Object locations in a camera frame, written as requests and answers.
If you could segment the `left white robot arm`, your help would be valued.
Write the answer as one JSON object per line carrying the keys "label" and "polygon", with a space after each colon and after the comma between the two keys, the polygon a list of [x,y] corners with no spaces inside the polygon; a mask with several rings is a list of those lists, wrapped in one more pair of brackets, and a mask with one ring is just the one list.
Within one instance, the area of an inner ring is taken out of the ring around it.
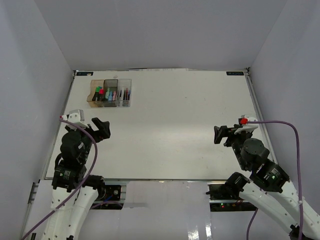
{"label": "left white robot arm", "polygon": [[86,168],[91,148],[111,137],[109,121],[92,118],[97,127],[71,121],[71,115],[62,116],[67,132],[61,139],[60,154],[54,165],[51,212],[47,217],[43,240],[76,240],[95,200],[105,196],[102,176],[92,175]]}

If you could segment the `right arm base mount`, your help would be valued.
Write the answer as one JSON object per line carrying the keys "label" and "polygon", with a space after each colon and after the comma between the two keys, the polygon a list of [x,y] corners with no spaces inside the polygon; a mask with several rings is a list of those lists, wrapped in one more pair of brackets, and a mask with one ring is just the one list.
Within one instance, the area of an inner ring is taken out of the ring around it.
{"label": "right arm base mount", "polygon": [[206,194],[209,196],[210,211],[214,212],[254,212],[257,208],[246,200],[230,196],[222,189],[224,184],[209,184]]}

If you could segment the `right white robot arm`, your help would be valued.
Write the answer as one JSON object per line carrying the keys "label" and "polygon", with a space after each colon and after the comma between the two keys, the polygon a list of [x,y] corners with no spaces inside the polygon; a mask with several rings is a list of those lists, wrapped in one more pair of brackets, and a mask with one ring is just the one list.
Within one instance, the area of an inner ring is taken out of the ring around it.
{"label": "right white robot arm", "polygon": [[318,240],[320,215],[299,196],[289,175],[268,156],[263,142],[253,137],[254,126],[236,124],[215,126],[214,140],[219,144],[226,138],[240,168],[250,172],[245,177],[234,172],[217,189],[209,188],[211,199],[246,200],[273,219],[292,240]]}

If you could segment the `mint green correction tape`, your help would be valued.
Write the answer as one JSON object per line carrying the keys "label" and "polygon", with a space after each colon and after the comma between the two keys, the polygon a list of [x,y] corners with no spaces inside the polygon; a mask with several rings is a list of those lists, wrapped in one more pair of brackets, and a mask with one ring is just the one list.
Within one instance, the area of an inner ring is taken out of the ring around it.
{"label": "mint green correction tape", "polygon": [[105,100],[108,101],[109,92],[112,91],[110,87],[107,88],[107,91],[105,93]]}

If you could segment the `green cap black highlighter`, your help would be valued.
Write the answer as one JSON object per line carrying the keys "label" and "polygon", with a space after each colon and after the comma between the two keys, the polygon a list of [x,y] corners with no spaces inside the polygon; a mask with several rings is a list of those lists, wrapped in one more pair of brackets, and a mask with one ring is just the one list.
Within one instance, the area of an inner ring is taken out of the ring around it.
{"label": "green cap black highlighter", "polygon": [[94,92],[94,95],[93,95],[93,97],[92,97],[92,101],[93,101],[93,102],[96,102],[96,101],[97,101],[97,98],[98,98],[98,95],[99,95],[99,90],[100,90],[100,88],[99,88],[99,86],[97,86],[97,87],[95,88],[95,92]]}

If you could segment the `red pen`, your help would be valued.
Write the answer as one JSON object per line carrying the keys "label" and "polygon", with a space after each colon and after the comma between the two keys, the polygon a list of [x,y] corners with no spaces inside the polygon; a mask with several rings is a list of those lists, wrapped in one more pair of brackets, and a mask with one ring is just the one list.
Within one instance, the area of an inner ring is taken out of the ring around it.
{"label": "red pen", "polygon": [[128,101],[128,96],[129,96],[129,90],[128,88],[126,88],[126,91],[125,91],[125,100]]}

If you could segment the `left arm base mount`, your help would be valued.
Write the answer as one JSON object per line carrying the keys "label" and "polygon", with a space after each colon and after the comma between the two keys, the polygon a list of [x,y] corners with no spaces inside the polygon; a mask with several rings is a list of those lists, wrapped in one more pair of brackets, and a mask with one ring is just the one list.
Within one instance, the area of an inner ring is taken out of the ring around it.
{"label": "left arm base mount", "polygon": [[92,204],[94,210],[121,210],[123,208],[121,185],[105,185],[102,193]]}

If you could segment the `pink cap black highlighter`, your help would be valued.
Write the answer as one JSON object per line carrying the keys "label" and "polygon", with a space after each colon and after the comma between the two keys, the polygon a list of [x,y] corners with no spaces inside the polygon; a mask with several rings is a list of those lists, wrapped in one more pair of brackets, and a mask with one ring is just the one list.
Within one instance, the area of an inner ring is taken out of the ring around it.
{"label": "pink cap black highlighter", "polygon": [[103,88],[99,89],[97,101],[102,101],[105,97],[105,90]]}

